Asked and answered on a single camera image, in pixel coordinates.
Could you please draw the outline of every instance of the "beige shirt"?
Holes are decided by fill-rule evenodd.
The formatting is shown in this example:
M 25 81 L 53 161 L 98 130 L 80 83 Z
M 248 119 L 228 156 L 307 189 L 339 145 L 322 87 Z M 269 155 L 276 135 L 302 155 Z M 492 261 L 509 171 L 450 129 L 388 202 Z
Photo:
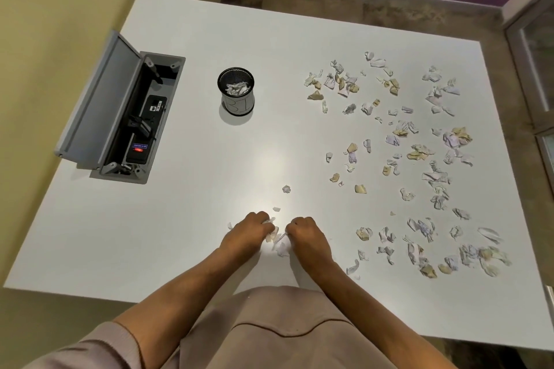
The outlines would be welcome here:
M 80 342 L 27 369 L 141 369 L 139 346 L 121 325 L 104 323 Z M 263 287 L 205 312 L 164 369 L 395 369 L 321 292 Z

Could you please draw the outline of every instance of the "open metal lid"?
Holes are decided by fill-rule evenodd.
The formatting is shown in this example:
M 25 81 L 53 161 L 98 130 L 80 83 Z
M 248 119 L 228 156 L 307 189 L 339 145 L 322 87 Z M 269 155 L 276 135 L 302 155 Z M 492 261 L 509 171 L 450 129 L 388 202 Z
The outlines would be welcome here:
M 143 58 L 112 31 L 54 153 L 86 169 L 103 165 Z

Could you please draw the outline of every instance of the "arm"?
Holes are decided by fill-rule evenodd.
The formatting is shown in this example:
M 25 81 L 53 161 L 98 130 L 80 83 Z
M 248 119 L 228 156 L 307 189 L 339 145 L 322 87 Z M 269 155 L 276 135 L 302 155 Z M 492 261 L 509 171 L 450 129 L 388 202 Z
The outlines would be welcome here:
M 115 322 L 135 338 L 145 369 L 158 369 L 187 335 L 212 296 L 274 230 L 266 212 L 249 213 L 204 261 L 166 283 Z
M 287 233 L 298 260 L 314 282 L 398 369 L 455 369 L 427 340 L 343 272 L 312 218 L 293 219 Z

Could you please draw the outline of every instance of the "white table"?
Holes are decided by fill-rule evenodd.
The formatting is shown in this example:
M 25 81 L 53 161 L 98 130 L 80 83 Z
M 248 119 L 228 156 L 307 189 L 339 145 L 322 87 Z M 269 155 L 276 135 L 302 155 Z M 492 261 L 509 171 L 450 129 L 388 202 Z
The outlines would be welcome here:
M 61 161 L 6 287 L 138 302 L 204 259 L 218 246 L 227 222 L 266 210 L 284 229 L 293 217 L 310 215 L 331 239 L 343 268 L 353 264 L 358 248 L 368 252 L 358 283 L 420 334 L 554 350 L 554 330 L 478 42 L 194 0 L 136 0 L 122 34 L 138 50 L 187 58 L 149 181 L 88 178 L 87 171 Z M 394 70 L 401 86 L 397 98 L 375 79 L 384 73 L 368 66 L 367 50 Z M 321 68 L 324 77 L 335 58 L 358 76 L 364 69 L 367 77 L 360 77 L 360 92 L 348 99 L 324 88 L 329 105 L 324 115 L 320 101 L 306 99 L 313 86 L 303 82 L 309 71 Z M 216 79 L 235 65 L 255 78 L 256 102 L 247 119 L 232 118 L 220 107 Z M 424 99 L 431 84 L 421 80 L 430 65 L 443 71 L 445 81 L 458 79 L 462 95 L 445 95 L 455 117 L 431 114 Z M 361 104 L 375 98 L 381 105 L 365 116 Z M 353 102 L 356 113 L 343 115 Z M 387 115 L 401 106 L 414 108 L 414 114 Z M 384 139 L 393 130 L 387 122 L 398 119 L 414 121 L 420 133 L 395 148 Z M 475 165 L 445 165 L 447 149 L 431 127 L 463 125 L 474 137 L 464 150 L 475 156 Z M 362 147 L 367 138 L 371 154 Z M 350 142 L 360 149 L 356 170 L 348 174 L 342 152 Z M 421 180 L 430 170 L 429 159 L 406 159 L 413 143 L 434 149 L 439 166 L 452 176 L 448 210 L 434 210 L 429 202 L 432 189 Z M 334 153 L 331 163 L 325 161 L 328 151 Z M 396 152 L 404 155 L 402 173 L 385 177 L 383 165 Z M 329 182 L 334 172 L 341 174 L 342 188 Z M 281 191 L 285 184 L 291 194 Z M 354 184 L 365 184 L 368 194 L 356 194 Z M 401 187 L 416 198 L 402 201 Z M 274 213 L 273 206 L 282 210 Z M 460 223 L 454 207 L 473 218 Z M 436 241 L 427 244 L 414 234 L 406 225 L 410 217 L 433 218 Z M 457 242 L 448 235 L 456 224 L 465 232 Z M 373 229 L 370 241 L 356 237 L 360 226 Z M 375 253 L 384 226 L 398 237 L 394 266 Z M 509 268 L 500 264 L 497 278 L 461 266 L 452 275 L 437 271 L 438 279 L 430 280 L 410 263 L 404 235 L 419 242 L 437 268 L 462 243 L 489 244 L 476 232 L 478 226 L 499 231 L 505 240 L 500 247 L 514 262 Z M 291 262 L 264 243 L 258 264 L 237 290 L 308 286 Z

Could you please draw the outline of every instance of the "gray floor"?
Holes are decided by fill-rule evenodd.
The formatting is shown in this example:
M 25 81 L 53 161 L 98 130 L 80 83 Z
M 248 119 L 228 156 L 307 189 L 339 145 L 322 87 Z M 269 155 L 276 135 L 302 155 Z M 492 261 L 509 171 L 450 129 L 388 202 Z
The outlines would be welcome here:
M 222 0 L 289 14 L 364 23 L 481 42 L 504 138 L 543 282 L 554 285 L 554 198 L 502 29 L 500 9 L 438 0 Z M 502 368 L 494 346 L 431 339 L 461 369 Z M 530 369 L 554 368 L 552 353 L 520 350 Z

